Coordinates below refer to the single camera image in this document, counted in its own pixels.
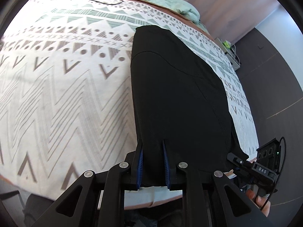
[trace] curtain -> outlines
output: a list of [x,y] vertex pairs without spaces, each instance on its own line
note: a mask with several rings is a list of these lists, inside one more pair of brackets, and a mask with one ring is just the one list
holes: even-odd
[[200,20],[213,38],[232,44],[274,12],[277,0],[185,0],[200,13]]

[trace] dark trousers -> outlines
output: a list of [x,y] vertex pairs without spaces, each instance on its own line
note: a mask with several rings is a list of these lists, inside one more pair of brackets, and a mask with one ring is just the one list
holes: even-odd
[[201,171],[229,171],[227,154],[242,159],[220,78],[171,31],[137,28],[131,54],[137,137],[143,142],[144,176],[165,185],[162,140],[176,163]]

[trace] silver screw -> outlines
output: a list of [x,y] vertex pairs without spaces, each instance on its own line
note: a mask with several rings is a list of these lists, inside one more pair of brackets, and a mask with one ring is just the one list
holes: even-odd
[[215,171],[215,172],[214,172],[214,175],[215,175],[216,177],[222,177],[222,176],[223,176],[223,172],[221,172],[221,171]]
[[92,171],[86,171],[86,172],[84,173],[84,176],[85,176],[85,177],[91,177],[93,174],[94,174],[94,173],[93,173]]
[[126,168],[126,167],[128,167],[128,163],[127,162],[121,162],[119,166],[121,168]]
[[180,168],[186,168],[186,167],[188,167],[188,164],[186,162],[180,162],[179,167]]

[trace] bed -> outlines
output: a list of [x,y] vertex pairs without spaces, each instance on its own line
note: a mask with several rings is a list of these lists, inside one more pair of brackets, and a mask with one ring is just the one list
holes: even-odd
[[[225,86],[240,146],[256,156],[256,130],[237,75],[186,16],[143,0],[29,0],[2,38],[2,178],[55,200],[84,171],[106,171],[135,150],[130,56],[143,25],[172,31],[212,67]],[[164,187],[126,192],[125,208],[181,194]]]

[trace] bed sheet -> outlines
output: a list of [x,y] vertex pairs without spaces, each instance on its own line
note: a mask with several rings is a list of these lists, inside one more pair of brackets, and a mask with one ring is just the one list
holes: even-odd
[[[5,32],[0,52],[4,178],[57,199],[84,171],[106,171],[135,150],[130,57],[135,30],[143,25],[172,31],[213,68],[225,86],[240,146],[255,156],[258,140],[241,84],[203,34],[135,1],[30,0]],[[141,202],[126,192],[125,206],[181,195],[150,190],[139,191],[147,195]]]

